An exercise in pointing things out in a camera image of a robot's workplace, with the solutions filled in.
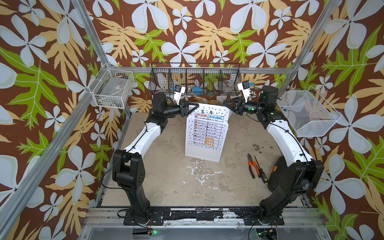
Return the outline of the dotted border table menu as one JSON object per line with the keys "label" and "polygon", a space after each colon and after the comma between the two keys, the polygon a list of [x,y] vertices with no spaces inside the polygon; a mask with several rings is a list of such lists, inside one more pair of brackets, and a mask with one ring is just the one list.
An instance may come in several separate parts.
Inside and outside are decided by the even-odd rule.
{"label": "dotted border table menu", "polygon": [[221,151],[229,129],[230,116],[227,107],[199,104],[187,117],[186,144]]}

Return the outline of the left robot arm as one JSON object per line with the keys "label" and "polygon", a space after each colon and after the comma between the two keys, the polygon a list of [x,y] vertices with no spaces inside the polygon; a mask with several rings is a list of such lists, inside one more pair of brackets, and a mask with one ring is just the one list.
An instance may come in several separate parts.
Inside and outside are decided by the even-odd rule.
{"label": "left robot arm", "polygon": [[199,107],[197,103],[185,101],[168,104],[169,100],[165,93],[156,93],[140,135],[128,147],[117,150],[113,155],[112,179],[124,190],[130,201],[129,218],[141,227],[150,222],[151,207],[143,188],[146,176],[143,158],[166,128],[169,118],[177,115],[186,117]]}

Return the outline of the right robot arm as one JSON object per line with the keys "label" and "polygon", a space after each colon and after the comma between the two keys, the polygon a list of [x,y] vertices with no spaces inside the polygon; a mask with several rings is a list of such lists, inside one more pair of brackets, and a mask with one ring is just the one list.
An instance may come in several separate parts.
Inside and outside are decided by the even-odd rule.
{"label": "right robot arm", "polygon": [[240,116],[255,114],[257,121],[273,137],[282,153],[269,177],[271,195],[260,202],[257,213],[260,223],[272,224],[278,221],[288,204],[316,188],[324,164],[303,149],[291,131],[287,118],[276,109],[279,100],[277,88],[262,87],[257,102],[248,99],[252,92],[248,82],[238,84],[238,89],[243,95],[225,100],[223,105]]}

